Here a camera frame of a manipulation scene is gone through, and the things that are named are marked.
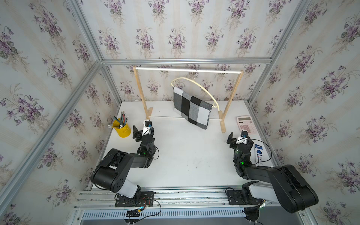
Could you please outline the black white checkered scarf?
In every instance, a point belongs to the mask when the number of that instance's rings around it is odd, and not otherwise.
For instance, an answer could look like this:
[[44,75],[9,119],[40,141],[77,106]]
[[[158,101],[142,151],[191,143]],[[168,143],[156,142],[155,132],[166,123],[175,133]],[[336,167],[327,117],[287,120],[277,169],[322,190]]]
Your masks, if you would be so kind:
[[181,115],[189,123],[204,130],[207,129],[212,104],[189,95],[178,87],[173,88],[173,105],[177,114]]

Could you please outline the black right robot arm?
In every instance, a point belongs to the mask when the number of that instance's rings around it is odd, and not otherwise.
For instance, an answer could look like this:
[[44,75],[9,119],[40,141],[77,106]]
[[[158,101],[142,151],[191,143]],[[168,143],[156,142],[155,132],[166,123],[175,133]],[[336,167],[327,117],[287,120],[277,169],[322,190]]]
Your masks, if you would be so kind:
[[319,203],[317,193],[293,165],[259,166],[250,160],[254,145],[248,132],[238,138],[233,133],[226,143],[233,149],[233,163],[237,174],[250,182],[242,185],[243,201],[254,199],[279,203],[289,213],[303,211]]

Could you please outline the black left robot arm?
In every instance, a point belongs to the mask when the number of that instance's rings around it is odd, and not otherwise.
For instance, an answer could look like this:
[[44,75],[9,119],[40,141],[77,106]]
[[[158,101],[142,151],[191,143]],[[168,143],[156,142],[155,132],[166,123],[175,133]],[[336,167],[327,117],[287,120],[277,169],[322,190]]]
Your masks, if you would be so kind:
[[137,153],[127,153],[112,148],[98,163],[90,176],[91,182],[108,191],[127,198],[138,198],[140,186],[127,179],[131,168],[148,168],[156,160],[158,148],[155,146],[154,127],[145,121],[143,130],[133,126],[133,139],[140,143]]

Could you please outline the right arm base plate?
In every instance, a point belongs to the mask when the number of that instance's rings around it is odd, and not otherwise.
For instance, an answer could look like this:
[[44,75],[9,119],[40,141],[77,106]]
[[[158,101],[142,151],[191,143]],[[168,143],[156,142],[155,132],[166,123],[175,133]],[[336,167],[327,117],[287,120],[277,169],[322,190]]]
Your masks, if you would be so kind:
[[225,194],[228,198],[230,205],[261,205],[264,203],[264,199],[255,198],[250,193],[250,186],[257,184],[258,181],[251,181],[245,183],[241,189],[234,189],[227,187]]

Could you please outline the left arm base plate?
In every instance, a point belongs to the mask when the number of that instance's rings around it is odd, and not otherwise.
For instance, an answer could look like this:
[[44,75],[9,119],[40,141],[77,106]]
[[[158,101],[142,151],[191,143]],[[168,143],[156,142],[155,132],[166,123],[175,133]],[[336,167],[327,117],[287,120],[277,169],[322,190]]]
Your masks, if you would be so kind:
[[124,195],[115,195],[115,207],[141,207],[141,206],[153,206],[154,195],[153,191],[141,191],[137,192],[133,198],[126,197]]

